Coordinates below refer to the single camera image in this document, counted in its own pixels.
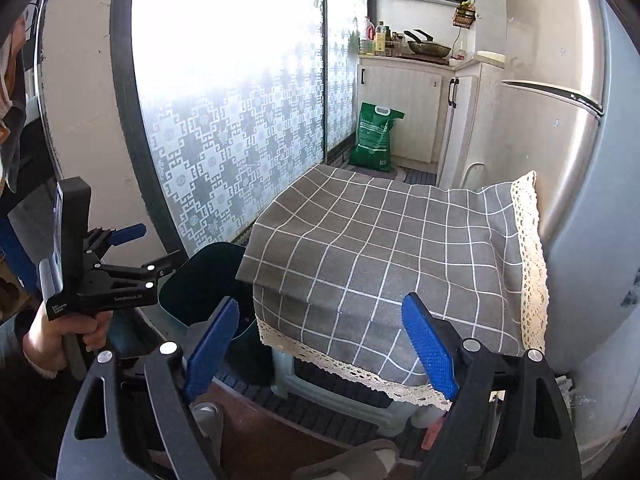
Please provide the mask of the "person's left hand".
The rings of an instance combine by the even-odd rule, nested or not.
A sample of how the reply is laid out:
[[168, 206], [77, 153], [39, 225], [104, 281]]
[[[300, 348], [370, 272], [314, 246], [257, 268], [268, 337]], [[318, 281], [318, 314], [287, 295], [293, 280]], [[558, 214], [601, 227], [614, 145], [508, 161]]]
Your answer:
[[67, 366], [63, 338], [80, 335], [87, 349], [101, 350], [106, 344], [112, 316], [112, 311], [100, 312], [94, 318], [72, 313], [50, 321], [42, 304], [23, 337], [24, 356], [42, 377], [55, 378]]

